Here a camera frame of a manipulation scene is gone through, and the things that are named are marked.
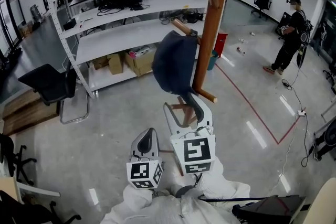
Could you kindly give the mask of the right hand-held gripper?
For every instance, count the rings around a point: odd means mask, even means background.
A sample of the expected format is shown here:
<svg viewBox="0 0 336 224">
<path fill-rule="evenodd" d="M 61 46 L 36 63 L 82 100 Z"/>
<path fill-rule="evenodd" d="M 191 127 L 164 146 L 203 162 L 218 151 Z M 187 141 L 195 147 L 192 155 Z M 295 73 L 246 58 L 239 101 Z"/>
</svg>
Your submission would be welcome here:
<svg viewBox="0 0 336 224">
<path fill-rule="evenodd" d="M 196 129 L 182 125 L 171 106 L 166 102 L 163 105 L 176 162 L 182 175 L 209 172 L 214 162 L 216 145 L 212 112 L 202 99 L 191 92 L 184 95 L 183 100 L 195 112 Z"/>
</svg>

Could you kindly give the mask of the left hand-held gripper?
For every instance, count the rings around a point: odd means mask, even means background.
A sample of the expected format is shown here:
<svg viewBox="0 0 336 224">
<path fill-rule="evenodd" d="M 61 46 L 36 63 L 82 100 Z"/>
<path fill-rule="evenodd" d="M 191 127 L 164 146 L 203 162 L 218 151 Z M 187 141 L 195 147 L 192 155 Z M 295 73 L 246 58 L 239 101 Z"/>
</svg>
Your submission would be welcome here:
<svg viewBox="0 0 336 224">
<path fill-rule="evenodd" d="M 127 178 L 135 189 L 158 188 L 164 171 L 158 152 L 159 142 L 154 128 L 145 130 L 132 142 Z"/>
</svg>

